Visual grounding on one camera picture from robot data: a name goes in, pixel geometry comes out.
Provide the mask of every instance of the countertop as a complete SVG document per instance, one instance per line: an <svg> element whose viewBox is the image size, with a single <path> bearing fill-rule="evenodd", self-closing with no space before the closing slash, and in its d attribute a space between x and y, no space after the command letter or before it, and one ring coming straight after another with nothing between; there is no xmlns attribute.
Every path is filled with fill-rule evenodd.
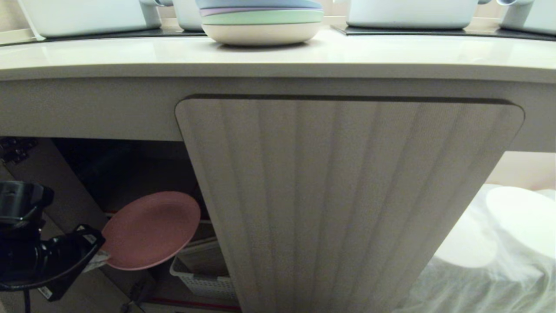
<svg viewBox="0 0 556 313"><path fill-rule="evenodd" d="M206 37L36 42L0 47L0 80L77 77L481 79L556 84L556 42L462 36L350 36L224 46Z"/></svg>

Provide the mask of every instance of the fluted cabinet door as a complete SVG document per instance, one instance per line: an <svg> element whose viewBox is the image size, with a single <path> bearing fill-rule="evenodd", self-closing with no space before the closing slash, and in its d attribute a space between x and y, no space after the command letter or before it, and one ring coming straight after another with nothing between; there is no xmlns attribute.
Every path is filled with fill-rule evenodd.
<svg viewBox="0 0 556 313"><path fill-rule="evenodd" d="M390 312L519 130L512 104L176 107L243 312Z"/></svg>

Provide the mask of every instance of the white plastic cover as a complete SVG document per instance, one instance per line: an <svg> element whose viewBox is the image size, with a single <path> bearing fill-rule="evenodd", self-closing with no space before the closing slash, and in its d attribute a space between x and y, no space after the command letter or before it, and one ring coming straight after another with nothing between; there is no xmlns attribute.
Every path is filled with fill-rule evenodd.
<svg viewBox="0 0 556 313"><path fill-rule="evenodd" d="M492 262L470 268L433 257L395 313L556 311L556 260L524 246L500 227L486 207L487 193L497 187L484 185L464 213L485 232L494 233L498 251Z"/></svg>

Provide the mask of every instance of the white container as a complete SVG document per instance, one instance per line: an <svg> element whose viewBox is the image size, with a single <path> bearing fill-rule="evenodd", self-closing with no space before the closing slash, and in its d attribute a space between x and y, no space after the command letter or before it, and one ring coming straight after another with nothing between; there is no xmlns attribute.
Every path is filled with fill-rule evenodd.
<svg viewBox="0 0 556 313"><path fill-rule="evenodd" d="M507 6L500 27L556 35L556 0L498 0Z"/></svg>
<svg viewBox="0 0 556 313"><path fill-rule="evenodd" d="M186 31L202 31L201 14L195 0L173 0L178 24Z"/></svg>
<svg viewBox="0 0 556 313"><path fill-rule="evenodd" d="M236 291L229 277L194 275L174 257L170 274L179 277L194 295L208 298L237 300Z"/></svg>
<svg viewBox="0 0 556 313"><path fill-rule="evenodd" d="M464 28L490 0L349 0L347 24L376 28Z"/></svg>
<svg viewBox="0 0 556 313"><path fill-rule="evenodd" d="M160 27L159 0L18 0L35 34L91 35Z"/></svg>

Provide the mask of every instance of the plastic basket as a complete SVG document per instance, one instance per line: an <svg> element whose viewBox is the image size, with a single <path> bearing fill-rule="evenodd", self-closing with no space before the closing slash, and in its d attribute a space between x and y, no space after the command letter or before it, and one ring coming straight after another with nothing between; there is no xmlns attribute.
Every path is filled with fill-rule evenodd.
<svg viewBox="0 0 556 313"><path fill-rule="evenodd" d="M170 274L179 277L194 295L208 298L236 300L232 279L222 276L196 275L190 273L183 263L174 257Z"/></svg>

